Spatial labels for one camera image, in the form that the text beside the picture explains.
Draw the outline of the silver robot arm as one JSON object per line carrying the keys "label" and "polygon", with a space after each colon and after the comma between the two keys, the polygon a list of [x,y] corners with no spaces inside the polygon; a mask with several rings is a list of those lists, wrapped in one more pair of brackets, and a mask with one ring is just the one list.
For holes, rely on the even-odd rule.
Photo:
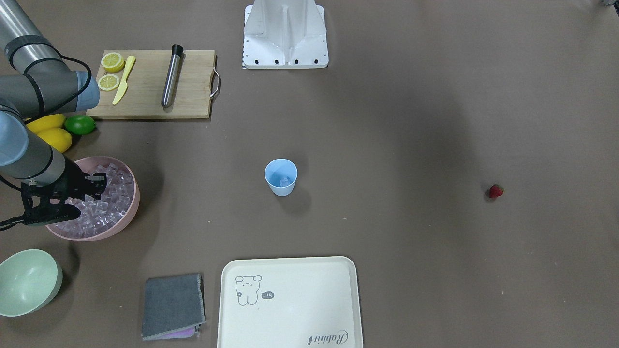
{"label": "silver robot arm", "polygon": [[73,71],[68,57],[47,40],[15,0],[3,0],[1,48],[16,75],[1,77],[1,174],[55,200],[101,194],[90,177],[27,125],[53,113],[80,112],[99,104],[89,66]]}

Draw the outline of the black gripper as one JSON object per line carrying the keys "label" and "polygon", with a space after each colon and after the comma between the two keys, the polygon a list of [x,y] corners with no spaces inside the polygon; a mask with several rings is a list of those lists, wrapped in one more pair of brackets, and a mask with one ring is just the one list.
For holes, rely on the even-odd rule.
{"label": "black gripper", "polygon": [[78,165],[63,154],[51,154],[48,166],[48,198],[50,200],[65,201],[68,198],[84,200],[86,196],[101,200],[107,183],[106,173],[85,175]]}

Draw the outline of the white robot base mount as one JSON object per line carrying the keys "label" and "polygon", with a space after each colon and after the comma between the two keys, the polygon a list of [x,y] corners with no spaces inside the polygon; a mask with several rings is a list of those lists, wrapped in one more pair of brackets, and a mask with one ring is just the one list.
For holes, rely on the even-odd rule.
{"label": "white robot base mount", "polygon": [[245,69],[321,69],[329,65],[325,11],[313,0],[255,0],[245,7]]}

